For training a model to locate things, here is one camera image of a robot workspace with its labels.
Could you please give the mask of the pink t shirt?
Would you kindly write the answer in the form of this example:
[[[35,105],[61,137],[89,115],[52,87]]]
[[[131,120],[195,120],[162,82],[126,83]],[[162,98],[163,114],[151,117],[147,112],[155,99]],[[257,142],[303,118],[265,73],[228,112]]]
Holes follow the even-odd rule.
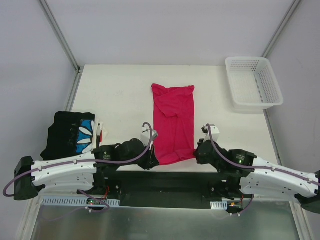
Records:
[[[195,103],[193,85],[164,87],[152,84],[155,156],[161,166],[194,158]]]

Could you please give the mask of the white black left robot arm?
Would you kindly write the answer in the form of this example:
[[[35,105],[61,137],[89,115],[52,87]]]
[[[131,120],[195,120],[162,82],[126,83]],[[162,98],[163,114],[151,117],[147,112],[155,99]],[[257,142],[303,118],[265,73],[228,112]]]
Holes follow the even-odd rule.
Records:
[[[57,160],[34,161],[31,156],[25,156],[14,170],[13,198],[24,201],[39,193],[76,193],[80,190],[101,195],[107,187],[107,171],[129,165],[150,170],[159,164],[154,146],[147,146],[136,138]]]

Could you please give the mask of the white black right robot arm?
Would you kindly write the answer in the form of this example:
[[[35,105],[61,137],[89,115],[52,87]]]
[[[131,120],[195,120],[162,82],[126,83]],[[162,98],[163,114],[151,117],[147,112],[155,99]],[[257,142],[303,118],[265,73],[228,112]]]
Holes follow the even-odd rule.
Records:
[[[198,164],[213,166],[222,177],[212,188],[221,197],[264,196],[300,204],[320,212],[320,173],[301,172],[273,164],[252,152],[226,150],[216,142],[200,139],[194,152]]]

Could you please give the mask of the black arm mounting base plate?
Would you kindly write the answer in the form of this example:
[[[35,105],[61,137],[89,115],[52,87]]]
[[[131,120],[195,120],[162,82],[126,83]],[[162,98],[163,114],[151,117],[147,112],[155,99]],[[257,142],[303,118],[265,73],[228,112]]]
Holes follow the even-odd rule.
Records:
[[[209,209],[222,199],[249,199],[240,178],[216,172],[152,172],[106,169],[94,174],[91,195],[107,195],[122,207]]]

